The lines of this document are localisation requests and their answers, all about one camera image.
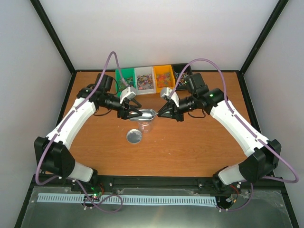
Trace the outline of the yellow candy bin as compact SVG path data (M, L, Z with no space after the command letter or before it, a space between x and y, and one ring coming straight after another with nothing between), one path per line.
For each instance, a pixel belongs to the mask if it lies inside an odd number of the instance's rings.
M165 87L171 89L175 86L175 76L171 65L153 66L156 93L160 93Z

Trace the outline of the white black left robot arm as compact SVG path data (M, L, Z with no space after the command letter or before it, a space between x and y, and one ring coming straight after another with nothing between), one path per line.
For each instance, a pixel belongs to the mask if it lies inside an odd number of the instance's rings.
M98 74L94 84L78 92L72 108L55 129L34 141L38 163L35 180L38 185L45 184L38 178L40 170L43 170L55 177L80 180L88 191L98 188L99 179L93 175L95 170L76 162L69 151L77 133L99 107L115 110L117 117L123 120L142 116L142 112L130 104L136 97L136 89L129 85L117 97L109 92L112 82L112 77Z

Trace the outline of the silver metal scoop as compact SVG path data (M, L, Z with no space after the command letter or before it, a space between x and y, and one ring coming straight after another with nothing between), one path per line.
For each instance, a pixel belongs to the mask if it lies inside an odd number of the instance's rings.
M141 117L130 118L130 121L149 121L154 120L157 115L157 112L153 109L140 109L143 112Z

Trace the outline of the black candy bin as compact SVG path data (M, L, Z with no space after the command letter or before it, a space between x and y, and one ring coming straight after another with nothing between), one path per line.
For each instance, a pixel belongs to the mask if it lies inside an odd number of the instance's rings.
M177 79L179 78L180 76L180 73L182 72L183 68L186 66L186 63L182 63L182 64L173 64L172 65L172 69L173 69L173 73L174 73L174 78L175 78L175 81L177 81ZM186 88L186 82L185 82L185 78L187 76L190 76L192 75L192 69L191 69L191 66L188 66L185 71L183 72L180 80L179 80L179 83L178 83L178 86L177 86L177 91L183 91L183 90L187 90Z

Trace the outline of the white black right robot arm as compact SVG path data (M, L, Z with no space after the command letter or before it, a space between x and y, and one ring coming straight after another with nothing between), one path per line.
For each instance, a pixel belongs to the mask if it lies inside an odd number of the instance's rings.
M184 120L184 114L201 109L217 120L237 141L246 159L217 171L212 176L216 192L224 192L235 182L255 183L278 166L281 144L278 140L268 140L241 116L219 88L209 90L201 74L186 77L186 87L190 96L180 99L171 88L161 90L161 97L167 102L158 111L159 117Z

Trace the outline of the white candy bin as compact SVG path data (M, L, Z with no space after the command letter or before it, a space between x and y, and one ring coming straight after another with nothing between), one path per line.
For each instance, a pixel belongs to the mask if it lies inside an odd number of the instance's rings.
M153 67L137 67L134 72L137 95L155 94L156 85Z

